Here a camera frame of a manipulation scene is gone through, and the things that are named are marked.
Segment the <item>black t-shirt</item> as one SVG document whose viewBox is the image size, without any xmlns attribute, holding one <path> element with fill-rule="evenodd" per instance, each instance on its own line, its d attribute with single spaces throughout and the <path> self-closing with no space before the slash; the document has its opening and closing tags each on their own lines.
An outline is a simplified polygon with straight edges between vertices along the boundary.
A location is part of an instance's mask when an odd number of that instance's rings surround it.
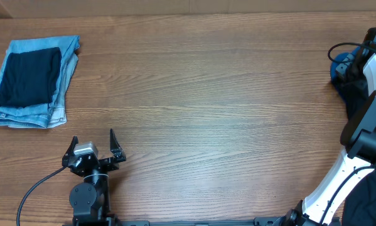
<svg viewBox="0 0 376 226">
<path fill-rule="evenodd" d="M 332 82 L 346 105 L 347 117 L 353 115 L 366 102 L 367 82 Z M 347 196 L 343 209 L 343 225 L 376 226 L 376 170 L 369 173 Z"/>
</svg>

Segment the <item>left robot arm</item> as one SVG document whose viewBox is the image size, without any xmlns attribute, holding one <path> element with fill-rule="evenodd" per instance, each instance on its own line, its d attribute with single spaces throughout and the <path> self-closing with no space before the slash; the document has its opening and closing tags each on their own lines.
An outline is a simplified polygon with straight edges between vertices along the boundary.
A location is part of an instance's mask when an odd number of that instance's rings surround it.
<svg viewBox="0 0 376 226">
<path fill-rule="evenodd" d="M 83 178 L 75 185 L 69 195 L 73 208 L 73 225 L 119 225 L 117 215 L 110 212 L 110 192 L 108 172 L 119 169 L 119 163 L 126 160 L 114 130 L 109 133 L 111 157 L 98 157 L 94 143 L 80 144 L 73 137 L 62 158 L 62 166 Z"/>
</svg>

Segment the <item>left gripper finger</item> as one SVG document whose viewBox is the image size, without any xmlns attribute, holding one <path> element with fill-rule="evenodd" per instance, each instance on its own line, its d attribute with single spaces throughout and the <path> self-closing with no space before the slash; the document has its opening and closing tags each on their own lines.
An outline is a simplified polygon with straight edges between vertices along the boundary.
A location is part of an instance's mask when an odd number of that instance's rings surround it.
<svg viewBox="0 0 376 226">
<path fill-rule="evenodd" d="M 62 166 L 69 166 L 70 162 L 72 161 L 73 157 L 75 156 L 74 154 L 74 149 L 75 149 L 75 146 L 78 144 L 78 137 L 77 136 L 74 136 L 72 138 L 72 141 L 67 149 L 67 151 L 65 152 L 65 154 L 63 155 L 63 158 L 62 158 Z"/>
<path fill-rule="evenodd" d="M 118 143 L 113 129 L 110 129 L 110 151 L 117 163 L 126 161 L 126 154 Z"/>
</svg>

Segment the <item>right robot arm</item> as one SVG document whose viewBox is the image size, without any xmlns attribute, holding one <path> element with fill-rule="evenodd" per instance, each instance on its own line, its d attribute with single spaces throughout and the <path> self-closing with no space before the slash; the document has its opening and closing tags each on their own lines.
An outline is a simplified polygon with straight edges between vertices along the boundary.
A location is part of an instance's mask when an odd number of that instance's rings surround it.
<svg viewBox="0 0 376 226">
<path fill-rule="evenodd" d="M 272 225 L 331 225 L 353 189 L 376 171 L 376 27 L 355 49 L 331 59 L 330 78 L 346 105 L 348 122 L 338 159 L 318 187 Z"/>
</svg>

